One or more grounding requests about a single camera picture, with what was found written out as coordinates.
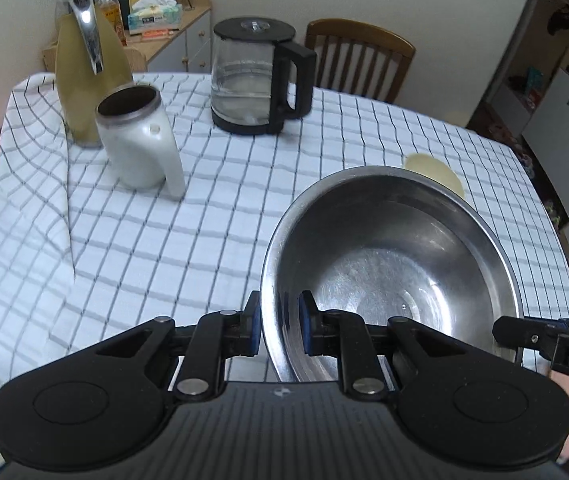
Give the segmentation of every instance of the logo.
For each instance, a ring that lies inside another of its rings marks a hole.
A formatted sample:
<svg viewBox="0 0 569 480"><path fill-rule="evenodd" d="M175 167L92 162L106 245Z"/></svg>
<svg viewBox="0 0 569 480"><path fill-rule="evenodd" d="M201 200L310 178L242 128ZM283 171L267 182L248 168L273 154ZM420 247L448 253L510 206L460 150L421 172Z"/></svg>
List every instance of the logo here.
<svg viewBox="0 0 569 480"><path fill-rule="evenodd" d="M284 399L286 396L290 395L291 393L292 391L286 387L276 388L274 390L274 396L280 397L281 399Z"/></svg>

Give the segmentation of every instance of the checkered tablecloth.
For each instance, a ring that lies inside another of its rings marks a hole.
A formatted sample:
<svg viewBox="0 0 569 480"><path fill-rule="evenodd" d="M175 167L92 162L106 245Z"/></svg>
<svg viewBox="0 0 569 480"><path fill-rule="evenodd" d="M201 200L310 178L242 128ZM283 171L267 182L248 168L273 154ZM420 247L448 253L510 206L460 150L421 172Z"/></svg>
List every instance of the checkered tablecloth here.
<svg viewBox="0 0 569 480"><path fill-rule="evenodd" d="M258 288L282 214L320 178L423 152L460 177L506 250L525 313L569 317L569 272L545 209L506 147L385 103L316 89L313 109L278 136L212 124L205 75L145 74L162 91L187 180L121 186L103 150L67 144L53 75L17 86L0 138L0 379L154 316L193 324L238 309ZM535 366L529 352L525 364ZM264 353L228 376L273 378Z"/></svg>

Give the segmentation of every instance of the tissue box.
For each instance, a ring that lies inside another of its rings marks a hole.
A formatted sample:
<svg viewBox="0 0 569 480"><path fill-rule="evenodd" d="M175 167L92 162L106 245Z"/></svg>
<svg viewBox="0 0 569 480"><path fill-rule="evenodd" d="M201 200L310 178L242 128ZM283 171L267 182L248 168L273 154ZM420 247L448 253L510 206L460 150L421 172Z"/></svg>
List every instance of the tissue box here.
<svg viewBox="0 0 569 480"><path fill-rule="evenodd" d="M172 7L151 6L129 14L129 33L141 34L146 30L168 28L176 30L182 22L182 5Z"/></svg>

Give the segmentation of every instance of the white mug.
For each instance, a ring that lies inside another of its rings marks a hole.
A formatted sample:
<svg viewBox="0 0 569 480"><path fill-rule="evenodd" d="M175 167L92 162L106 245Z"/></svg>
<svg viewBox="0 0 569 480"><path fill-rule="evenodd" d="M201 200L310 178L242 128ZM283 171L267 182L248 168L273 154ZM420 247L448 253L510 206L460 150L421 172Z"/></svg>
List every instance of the white mug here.
<svg viewBox="0 0 569 480"><path fill-rule="evenodd" d="M184 173L176 139L157 88L127 84L96 108L106 154L123 184L148 189L167 180L174 198L184 195Z"/></svg>

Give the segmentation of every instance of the metal bowl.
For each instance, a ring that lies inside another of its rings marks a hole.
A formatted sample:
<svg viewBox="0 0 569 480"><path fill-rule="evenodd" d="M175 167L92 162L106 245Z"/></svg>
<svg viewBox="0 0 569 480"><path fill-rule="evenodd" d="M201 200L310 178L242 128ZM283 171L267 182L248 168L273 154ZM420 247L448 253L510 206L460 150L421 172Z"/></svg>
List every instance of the metal bowl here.
<svg viewBox="0 0 569 480"><path fill-rule="evenodd" d="M488 225L437 182L366 166L322 179L284 214L261 280L264 340L283 381L336 379L337 363L303 351L297 299L386 325L407 316L513 362L495 319L522 316L514 273Z"/></svg>

